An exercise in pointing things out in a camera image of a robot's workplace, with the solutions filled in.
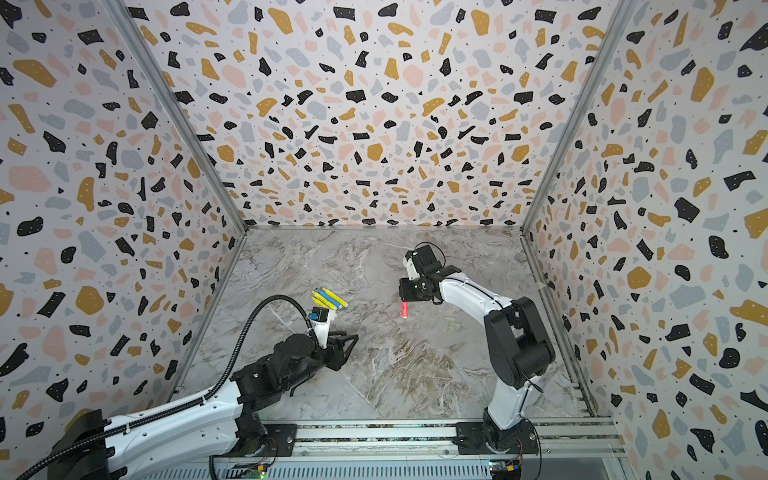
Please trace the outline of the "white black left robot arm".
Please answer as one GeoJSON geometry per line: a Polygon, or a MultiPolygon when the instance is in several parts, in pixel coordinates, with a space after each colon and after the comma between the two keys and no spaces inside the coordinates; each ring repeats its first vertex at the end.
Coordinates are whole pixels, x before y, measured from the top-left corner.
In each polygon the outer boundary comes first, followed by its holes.
{"type": "Polygon", "coordinates": [[[293,394],[320,370],[338,371],[359,337],[330,333],[324,346],[293,334],[273,351],[227,377],[215,394],[201,391],[162,407],[103,418],[86,414],[55,444],[49,479],[141,479],[203,457],[259,456],[267,462],[293,451],[292,424],[266,426],[261,410],[293,394]]]}

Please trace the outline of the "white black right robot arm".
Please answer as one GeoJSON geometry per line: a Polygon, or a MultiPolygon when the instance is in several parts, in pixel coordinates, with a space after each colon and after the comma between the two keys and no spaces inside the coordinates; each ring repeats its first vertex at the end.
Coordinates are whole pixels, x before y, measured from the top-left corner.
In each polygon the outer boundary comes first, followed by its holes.
{"type": "Polygon", "coordinates": [[[475,445],[506,452],[520,444],[516,435],[527,405],[543,394],[541,377],[555,360],[551,338],[531,299],[512,299],[480,286],[458,267],[438,260],[434,247],[422,242],[405,253],[401,301],[447,303],[484,328],[496,385],[475,445]]]}

